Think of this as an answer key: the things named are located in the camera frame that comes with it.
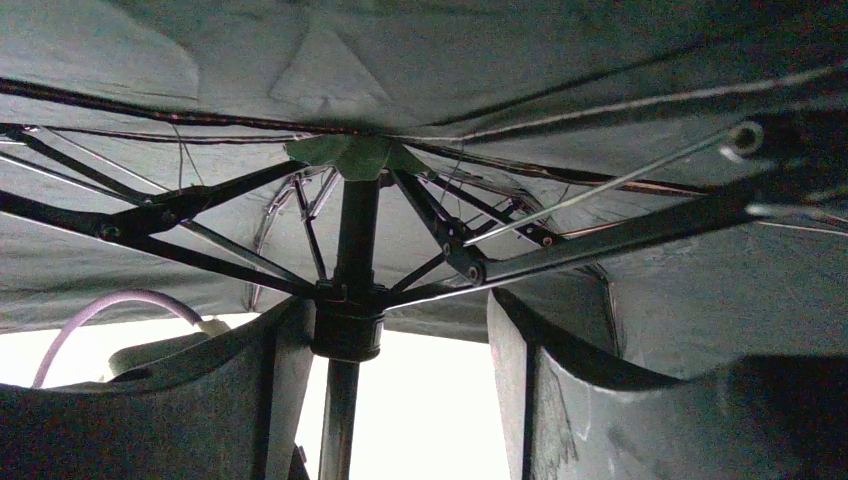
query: pink hose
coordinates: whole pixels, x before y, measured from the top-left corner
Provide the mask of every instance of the pink hose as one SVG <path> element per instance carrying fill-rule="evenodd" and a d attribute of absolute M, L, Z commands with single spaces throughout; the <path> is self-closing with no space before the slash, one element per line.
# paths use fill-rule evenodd
<path fill-rule="evenodd" d="M 38 366 L 38 372 L 35 374 L 35 380 L 32 381 L 32 388 L 41 388 L 44 384 L 44 379 L 47 377 L 47 371 L 50 370 L 50 365 L 53 363 L 53 359 L 56 358 L 56 354 L 59 353 L 59 349 L 62 348 L 62 344 L 65 343 L 65 340 L 68 339 L 77 327 L 87 322 L 88 319 L 96 315 L 101 310 L 123 302 L 152 303 L 167 309 L 174 315 L 185 319 L 192 325 L 203 321 L 203 319 L 200 318 L 200 315 L 189 308 L 186 304 L 169 297 L 164 293 L 154 292 L 151 290 L 124 290 L 111 295 L 106 295 L 105 297 L 100 297 L 89 306 L 85 307 L 81 312 L 74 315 L 70 320 L 68 320 L 68 323 L 62 327 L 59 335 L 56 336 L 56 339 L 53 340 L 52 344 L 50 344 L 50 348 L 47 349 L 47 353 L 44 354 L 44 358 L 41 360 L 41 365 Z"/>

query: umbrella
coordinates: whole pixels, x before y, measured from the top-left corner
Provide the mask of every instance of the umbrella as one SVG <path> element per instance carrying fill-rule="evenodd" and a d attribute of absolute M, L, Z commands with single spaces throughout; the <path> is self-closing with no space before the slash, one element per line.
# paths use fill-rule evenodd
<path fill-rule="evenodd" d="M 676 378 L 844 353 L 845 8 L 12 2 L 0 331 L 294 295 L 362 360 L 509 285 Z"/>

